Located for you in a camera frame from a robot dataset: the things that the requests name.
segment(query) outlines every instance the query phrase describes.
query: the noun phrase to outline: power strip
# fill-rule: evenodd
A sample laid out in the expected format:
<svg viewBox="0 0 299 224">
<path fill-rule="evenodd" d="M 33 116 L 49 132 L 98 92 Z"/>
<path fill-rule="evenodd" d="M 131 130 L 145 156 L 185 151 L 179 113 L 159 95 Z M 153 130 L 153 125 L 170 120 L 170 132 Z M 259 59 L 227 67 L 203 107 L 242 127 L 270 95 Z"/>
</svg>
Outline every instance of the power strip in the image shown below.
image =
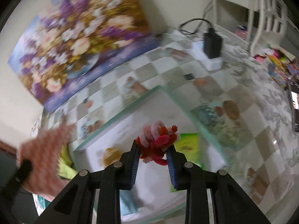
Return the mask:
<svg viewBox="0 0 299 224">
<path fill-rule="evenodd" d="M 196 59 L 200 60 L 206 70 L 214 71 L 219 70 L 222 67 L 223 58 L 217 57 L 214 59 L 209 59 L 204 53 L 204 43 L 203 41 L 192 42 L 192 47 L 189 49 L 189 53 Z"/>
</svg>

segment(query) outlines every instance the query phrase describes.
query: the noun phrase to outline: wall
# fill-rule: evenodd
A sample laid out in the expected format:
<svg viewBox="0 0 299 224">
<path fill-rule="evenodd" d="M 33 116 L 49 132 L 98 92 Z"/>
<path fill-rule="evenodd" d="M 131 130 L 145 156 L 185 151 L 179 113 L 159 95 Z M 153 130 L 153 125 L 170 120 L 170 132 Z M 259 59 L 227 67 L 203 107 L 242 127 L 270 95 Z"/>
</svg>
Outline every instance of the wall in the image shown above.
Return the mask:
<svg viewBox="0 0 299 224">
<path fill-rule="evenodd" d="M 280 46 L 299 58 L 299 31 L 290 23 L 287 24 L 286 35 L 282 39 Z"/>
<path fill-rule="evenodd" d="M 18 39 L 51 0 L 22 0 L 0 33 L 0 139 L 17 147 L 30 135 L 42 105 L 23 87 L 7 61 Z M 140 0 L 155 33 L 201 17 L 210 0 Z"/>
<path fill-rule="evenodd" d="M 246 8 L 225 0 L 217 0 L 218 25 L 235 32 L 237 26 L 246 20 Z"/>
</svg>

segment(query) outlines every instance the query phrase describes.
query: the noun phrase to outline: flower painting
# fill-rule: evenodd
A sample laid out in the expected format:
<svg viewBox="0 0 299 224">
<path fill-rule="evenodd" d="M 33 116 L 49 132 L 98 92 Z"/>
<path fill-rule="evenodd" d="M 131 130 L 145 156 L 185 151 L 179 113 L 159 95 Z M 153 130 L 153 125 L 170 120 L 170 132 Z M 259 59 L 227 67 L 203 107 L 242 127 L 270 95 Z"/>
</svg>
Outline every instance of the flower painting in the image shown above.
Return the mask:
<svg viewBox="0 0 299 224">
<path fill-rule="evenodd" d="M 51 113 L 99 76 L 155 47 L 138 0 L 52 0 L 8 63 Z"/>
</svg>

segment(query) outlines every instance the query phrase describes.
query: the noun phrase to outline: pipe cleaner bundle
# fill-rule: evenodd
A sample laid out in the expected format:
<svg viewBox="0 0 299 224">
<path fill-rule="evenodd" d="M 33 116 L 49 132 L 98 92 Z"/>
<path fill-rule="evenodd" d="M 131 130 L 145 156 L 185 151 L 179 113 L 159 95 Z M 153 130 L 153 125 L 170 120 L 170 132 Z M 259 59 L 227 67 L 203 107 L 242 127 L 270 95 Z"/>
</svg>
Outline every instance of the pipe cleaner bundle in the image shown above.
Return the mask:
<svg viewBox="0 0 299 224">
<path fill-rule="evenodd" d="M 140 159 L 143 159 L 144 163 L 154 161 L 166 166 L 167 160 L 163 157 L 166 150 L 179 139 L 177 131 L 177 126 L 167 128 L 160 120 L 152 125 L 145 125 L 136 139 L 141 152 Z"/>
</svg>

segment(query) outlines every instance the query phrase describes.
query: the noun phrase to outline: yellow cloth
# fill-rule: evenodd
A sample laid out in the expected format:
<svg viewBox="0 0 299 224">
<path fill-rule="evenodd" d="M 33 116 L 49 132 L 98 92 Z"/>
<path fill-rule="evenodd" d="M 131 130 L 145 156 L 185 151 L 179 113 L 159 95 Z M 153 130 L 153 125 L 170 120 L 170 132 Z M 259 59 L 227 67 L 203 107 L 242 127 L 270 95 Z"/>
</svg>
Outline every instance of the yellow cloth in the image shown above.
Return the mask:
<svg viewBox="0 0 299 224">
<path fill-rule="evenodd" d="M 73 161 L 71 160 L 70 156 L 68 155 L 68 149 L 66 146 L 62 147 L 60 157 L 64 160 L 66 165 L 71 166 L 73 164 Z"/>
<path fill-rule="evenodd" d="M 72 169 L 70 166 L 68 166 L 63 158 L 59 159 L 58 164 L 58 175 L 66 178 L 66 179 L 73 179 L 77 175 L 77 171 Z"/>
</svg>

